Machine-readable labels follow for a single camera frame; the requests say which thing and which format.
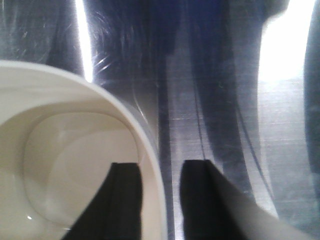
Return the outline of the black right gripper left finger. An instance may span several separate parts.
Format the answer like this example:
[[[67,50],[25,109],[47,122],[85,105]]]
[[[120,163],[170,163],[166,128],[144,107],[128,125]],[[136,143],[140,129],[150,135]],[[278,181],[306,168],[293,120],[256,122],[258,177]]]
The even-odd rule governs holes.
[[[65,240],[140,240],[143,184],[136,163],[112,163],[100,189]]]

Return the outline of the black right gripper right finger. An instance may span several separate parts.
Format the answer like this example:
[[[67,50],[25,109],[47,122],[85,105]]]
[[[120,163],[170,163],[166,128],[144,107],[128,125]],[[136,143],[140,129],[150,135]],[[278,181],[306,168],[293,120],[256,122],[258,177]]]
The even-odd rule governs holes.
[[[221,173],[210,160],[185,160],[179,197],[186,240],[243,240],[218,189]]]

